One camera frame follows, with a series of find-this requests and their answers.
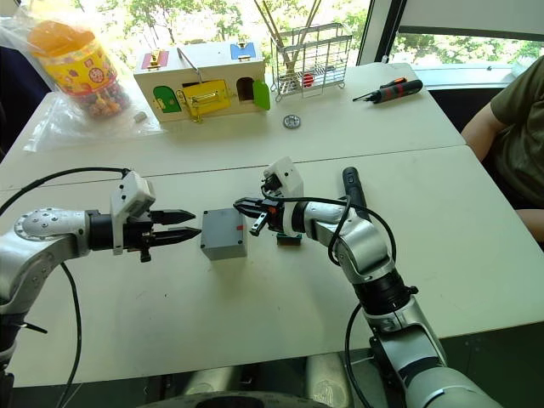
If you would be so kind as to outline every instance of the olive green shirt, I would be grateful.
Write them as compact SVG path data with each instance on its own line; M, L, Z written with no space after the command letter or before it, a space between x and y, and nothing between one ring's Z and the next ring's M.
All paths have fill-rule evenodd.
M491 110L511 125L491 148L496 170L525 199L544 208L544 57L493 98Z

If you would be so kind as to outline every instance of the orange lid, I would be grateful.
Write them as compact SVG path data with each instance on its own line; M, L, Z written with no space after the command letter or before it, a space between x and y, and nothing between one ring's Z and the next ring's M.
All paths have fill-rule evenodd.
M72 27L57 21L45 20L34 27L28 35L28 42L39 48L33 53L42 57L58 57L84 47L94 40L88 29Z

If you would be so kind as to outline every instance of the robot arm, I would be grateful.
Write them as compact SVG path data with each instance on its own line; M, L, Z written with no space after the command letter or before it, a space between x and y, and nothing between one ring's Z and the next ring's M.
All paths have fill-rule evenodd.
M238 211L257 219L250 232L258 235L268 224L270 230L305 233L328 247L345 207L283 201L303 196L303 181L287 157L268 167L264 177L265 199L235 203ZM405 286L371 222L349 209L332 249L374 333L371 347L382 376L404 391L409 408L499 406L460 372L446 367L444 350L414 296L417 289Z
M0 236L0 374L15 349L20 328L43 329L25 323L43 283L60 263L84 257L91 250L139 251L148 262L150 247L186 241L199 229L154 231L155 224L179 224L195 216L183 210L151 211L151 185L137 173L126 175L111 194L111 214L42 208L23 214Z

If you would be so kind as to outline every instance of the black handle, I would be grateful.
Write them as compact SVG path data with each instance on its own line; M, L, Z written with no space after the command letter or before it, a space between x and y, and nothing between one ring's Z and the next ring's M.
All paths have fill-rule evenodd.
M416 94L421 91L423 88L423 82L419 79L414 81L398 83L392 87L382 88L377 90L372 94L370 100L375 104L381 104L382 102L387 102L391 99L402 98L403 96L408 96Z
M366 207L365 194L363 193L363 187L360 185L359 173L355 167L346 167L342 172L343 188L346 191L346 195L351 197L351 201L354 204ZM360 218L370 221L366 211L355 210Z

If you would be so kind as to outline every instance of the plastic bag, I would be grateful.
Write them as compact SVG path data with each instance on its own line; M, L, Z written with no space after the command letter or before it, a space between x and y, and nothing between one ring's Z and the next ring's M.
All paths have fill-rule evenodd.
M88 28L86 18L82 13L37 15L25 8L20 8L14 17L0 18L0 45L18 49L44 81L57 90L25 150L111 142L164 132L132 72L104 48L95 31ZM40 48L35 34L44 26L48 31L39 32L38 43L43 44ZM59 34L60 26L68 30Z

